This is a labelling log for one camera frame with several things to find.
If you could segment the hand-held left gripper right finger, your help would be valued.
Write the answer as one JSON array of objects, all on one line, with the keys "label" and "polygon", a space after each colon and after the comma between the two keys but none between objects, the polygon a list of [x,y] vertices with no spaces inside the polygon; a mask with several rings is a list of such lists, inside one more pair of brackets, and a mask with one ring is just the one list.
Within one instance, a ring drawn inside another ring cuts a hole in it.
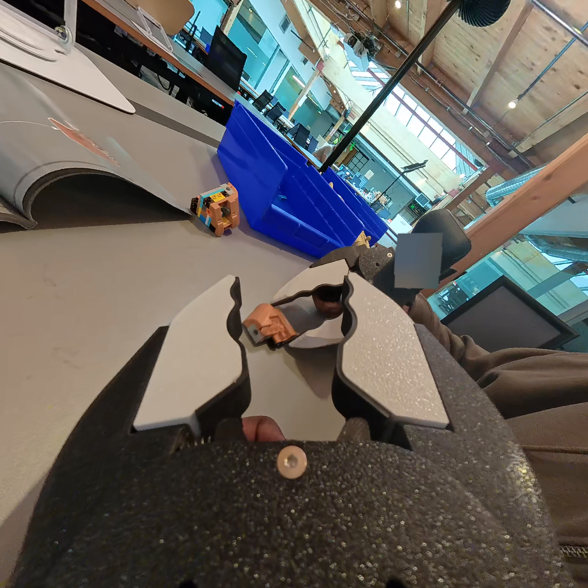
[{"label": "hand-held left gripper right finger", "polygon": [[356,273],[343,286],[350,316],[337,351],[343,390],[388,421],[446,429],[449,418],[408,314]]}]

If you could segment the person's brown jacket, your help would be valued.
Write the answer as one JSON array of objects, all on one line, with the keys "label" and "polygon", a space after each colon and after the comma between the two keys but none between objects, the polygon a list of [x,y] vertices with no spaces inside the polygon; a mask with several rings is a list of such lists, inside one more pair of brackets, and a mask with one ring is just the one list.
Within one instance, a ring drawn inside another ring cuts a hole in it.
[{"label": "person's brown jacket", "polygon": [[507,422],[539,482],[563,562],[576,586],[587,587],[587,403]]}]

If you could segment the plywood chair back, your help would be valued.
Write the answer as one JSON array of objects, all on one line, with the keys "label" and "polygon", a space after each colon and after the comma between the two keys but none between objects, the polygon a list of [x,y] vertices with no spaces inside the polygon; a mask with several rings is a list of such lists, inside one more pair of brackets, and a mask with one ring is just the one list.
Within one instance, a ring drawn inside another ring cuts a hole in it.
[{"label": "plywood chair back", "polygon": [[127,1],[133,7],[154,17],[168,36],[175,36],[194,16],[195,8],[191,1]]}]

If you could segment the blue plastic bin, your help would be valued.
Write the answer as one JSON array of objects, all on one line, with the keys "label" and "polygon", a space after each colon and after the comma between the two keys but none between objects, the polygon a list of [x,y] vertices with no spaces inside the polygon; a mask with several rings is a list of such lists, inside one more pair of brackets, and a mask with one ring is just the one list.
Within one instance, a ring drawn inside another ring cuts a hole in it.
[{"label": "blue plastic bin", "polygon": [[342,247],[329,227],[317,229],[302,219],[302,188],[288,164],[268,140],[278,138],[242,104],[235,104],[217,154],[229,182],[238,191],[239,205],[249,226],[283,245],[315,258]]},{"label": "blue plastic bin", "polygon": [[371,209],[366,200],[359,195],[357,190],[348,182],[342,180],[332,168],[328,168],[322,173],[322,177],[327,183],[332,183],[334,191],[342,198],[348,208],[361,221],[366,237],[369,237],[369,244],[375,247],[378,241],[386,233],[388,224],[377,216],[376,212]]}]

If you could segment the white stand with flat base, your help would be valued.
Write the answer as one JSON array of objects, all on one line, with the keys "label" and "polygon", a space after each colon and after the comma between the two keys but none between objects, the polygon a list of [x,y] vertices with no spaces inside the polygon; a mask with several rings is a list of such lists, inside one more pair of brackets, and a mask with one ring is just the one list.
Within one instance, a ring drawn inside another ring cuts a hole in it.
[{"label": "white stand with flat base", "polygon": [[64,2],[64,24],[49,29],[1,1],[1,62],[127,114],[134,106],[75,47],[77,1]]}]

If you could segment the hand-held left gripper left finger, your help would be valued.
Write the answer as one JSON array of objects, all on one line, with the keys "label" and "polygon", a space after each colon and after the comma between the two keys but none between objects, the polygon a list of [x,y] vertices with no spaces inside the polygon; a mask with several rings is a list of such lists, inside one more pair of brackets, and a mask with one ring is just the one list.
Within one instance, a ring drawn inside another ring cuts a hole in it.
[{"label": "hand-held left gripper left finger", "polygon": [[240,418],[251,401],[246,352],[239,341],[239,278],[227,275],[170,323],[133,427],[188,425],[212,435],[217,423]]}]

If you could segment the brown brick assembly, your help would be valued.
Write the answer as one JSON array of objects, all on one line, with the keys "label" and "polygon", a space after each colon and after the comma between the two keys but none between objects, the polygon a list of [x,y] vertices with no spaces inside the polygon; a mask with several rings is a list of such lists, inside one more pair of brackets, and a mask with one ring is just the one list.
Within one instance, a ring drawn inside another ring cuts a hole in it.
[{"label": "brown brick assembly", "polygon": [[268,303],[256,306],[242,325],[254,347],[267,346],[271,350],[283,347],[300,335],[283,312]]}]

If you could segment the silver air duct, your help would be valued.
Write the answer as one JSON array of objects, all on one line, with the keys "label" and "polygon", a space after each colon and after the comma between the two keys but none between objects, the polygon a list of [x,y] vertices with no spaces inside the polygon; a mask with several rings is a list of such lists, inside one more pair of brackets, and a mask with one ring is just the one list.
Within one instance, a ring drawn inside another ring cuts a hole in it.
[{"label": "silver air duct", "polygon": [[516,192],[521,186],[523,186],[526,182],[531,180],[534,176],[536,176],[545,167],[546,167],[546,165],[536,167],[532,170],[529,170],[525,173],[518,175],[517,177],[515,177],[511,180],[507,180],[507,181],[505,181],[495,187],[490,187],[487,190],[486,195],[485,195],[486,202],[492,208],[496,207],[507,196]]}]

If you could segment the brown toy brick vehicle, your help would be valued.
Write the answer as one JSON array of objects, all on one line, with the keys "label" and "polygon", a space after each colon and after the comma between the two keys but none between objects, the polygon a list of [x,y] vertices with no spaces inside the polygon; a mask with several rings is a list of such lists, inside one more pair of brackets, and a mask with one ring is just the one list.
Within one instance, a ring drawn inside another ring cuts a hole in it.
[{"label": "brown toy brick vehicle", "polygon": [[192,198],[190,211],[212,231],[216,237],[236,229],[240,224],[238,191],[232,183]]}]

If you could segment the person's right hand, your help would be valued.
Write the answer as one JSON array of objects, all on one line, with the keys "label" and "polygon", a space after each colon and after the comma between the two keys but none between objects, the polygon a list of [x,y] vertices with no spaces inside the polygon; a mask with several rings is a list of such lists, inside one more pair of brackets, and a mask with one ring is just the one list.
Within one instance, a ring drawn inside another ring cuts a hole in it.
[{"label": "person's right hand", "polygon": [[341,296],[333,298],[332,296],[327,299],[322,298],[318,293],[312,295],[312,300],[316,310],[327,319],[334,319],[340,316],[343,312],[343,305],[341,302]]}]

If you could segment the open grey booklet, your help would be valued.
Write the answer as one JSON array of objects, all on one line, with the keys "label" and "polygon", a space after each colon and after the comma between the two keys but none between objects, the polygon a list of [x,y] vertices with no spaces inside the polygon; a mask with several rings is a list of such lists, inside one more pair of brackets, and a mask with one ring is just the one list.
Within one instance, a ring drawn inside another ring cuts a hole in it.
[{"label": "open grey booklet", "polygon": [[138,191],[185,217],[139,148],[148,122],[2,63],[1,222],[33,229],[40,193],[76,177],[91,190],[106,178],[115,192]]}]

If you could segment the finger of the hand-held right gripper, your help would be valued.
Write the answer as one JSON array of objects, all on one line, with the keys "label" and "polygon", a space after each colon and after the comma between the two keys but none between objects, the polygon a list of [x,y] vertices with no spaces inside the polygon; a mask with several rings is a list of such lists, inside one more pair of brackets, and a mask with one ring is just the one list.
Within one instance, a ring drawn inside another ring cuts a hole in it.
[{"label": "finger of the hand-held right gripper", "polygon": [[338,345],[344,339],[342,332],[343,317],[327,319],[320,326],[298,334],[285,346],[290,349],[317,349]]},{"label": "finger of the hand-held right gripper", "polygon": [[306,268],[283,285],[270,304],[280,306],[298,298],[312,296],[321,287],[338,288],[342,286],[349,271],[350,268],[344,259]]}]

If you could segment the long brown-edged table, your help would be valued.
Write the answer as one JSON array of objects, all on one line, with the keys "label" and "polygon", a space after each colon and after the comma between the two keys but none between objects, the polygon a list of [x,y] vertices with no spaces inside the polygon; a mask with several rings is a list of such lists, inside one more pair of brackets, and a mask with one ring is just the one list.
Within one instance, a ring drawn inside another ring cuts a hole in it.
[{"label": "long brown-edged table", "polygon": [[138,20],[131,15],[132,6],[126,1],[84,1],[89,7],[120,27],[138,42],[160,55],[166,62],[183,72],[198,85],[212,92],[217,99],[234,106],[238,93],[208,70],[204,65],[189,55],[180,45],[173,42],[171,52],[158,46],[145,29],[141,28]]}]

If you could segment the black round ribbed lamp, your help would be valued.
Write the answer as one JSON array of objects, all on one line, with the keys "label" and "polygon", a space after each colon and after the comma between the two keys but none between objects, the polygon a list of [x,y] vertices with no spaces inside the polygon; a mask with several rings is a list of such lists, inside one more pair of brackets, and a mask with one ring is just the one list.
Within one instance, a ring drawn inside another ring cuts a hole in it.
[{"label": "black round ribbed lamp", "polygon": [[511,1],[460,1],[458,15],[467,25],[485,28],[495,24],[506,13]]}]

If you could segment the dark framed screen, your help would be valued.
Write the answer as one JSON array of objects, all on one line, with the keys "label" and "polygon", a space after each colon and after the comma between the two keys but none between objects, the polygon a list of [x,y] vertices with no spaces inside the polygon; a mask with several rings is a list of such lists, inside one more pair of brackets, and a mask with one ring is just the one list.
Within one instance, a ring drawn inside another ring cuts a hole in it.
[{"label": "dark framed screen", "polygon": [[579,333],[506,276],[453,310],[441,323],[489,352],[560,349]]}]

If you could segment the black boom pole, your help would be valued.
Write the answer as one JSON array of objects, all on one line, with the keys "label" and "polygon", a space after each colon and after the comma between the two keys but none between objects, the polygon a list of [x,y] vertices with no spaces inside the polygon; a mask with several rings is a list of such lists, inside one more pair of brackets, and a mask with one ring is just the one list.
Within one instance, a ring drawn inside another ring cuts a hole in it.
[{"label": "black boom pole", "polygon": [[387,81],[386,85],[382,90],[374,97],[369,106],[364,110],[359,119],[356,120],[355,124],[349,130],[349,132],[343,137],[342,141],[338,143],[329,155],[327,160],[320,166],[318,171],[320,173],[325,172],[329,167],[334,165],[337,158],[345,151],[351,141],[359,134],[364,126],[369,122],[373,114],[378,110],[379,106],[383,104],[386,98],[392,93],[393,89],[400,82],[411,67],[416,64],[425,50],[432,44],[437,35],[441,32],[442,28],[450,21],[452,16],[462,6],[463,1],[449,1],[446,3],[447,6],[440,13],[437,19],[432,23],[430,28],[426,31],[423,38],[416,45],[414,50],[406,57],[406,59],[397,68],[394,74]]}]

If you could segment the wooden post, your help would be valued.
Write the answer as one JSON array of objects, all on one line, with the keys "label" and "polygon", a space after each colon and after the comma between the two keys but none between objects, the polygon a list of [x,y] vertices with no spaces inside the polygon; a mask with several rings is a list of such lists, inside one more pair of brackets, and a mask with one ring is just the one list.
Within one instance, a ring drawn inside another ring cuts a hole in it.
[{"label": "wooden post", "polygon": [[466,231],[472,250],[455,264],[457,276],[586,187],[587,135],[584,135]]}]

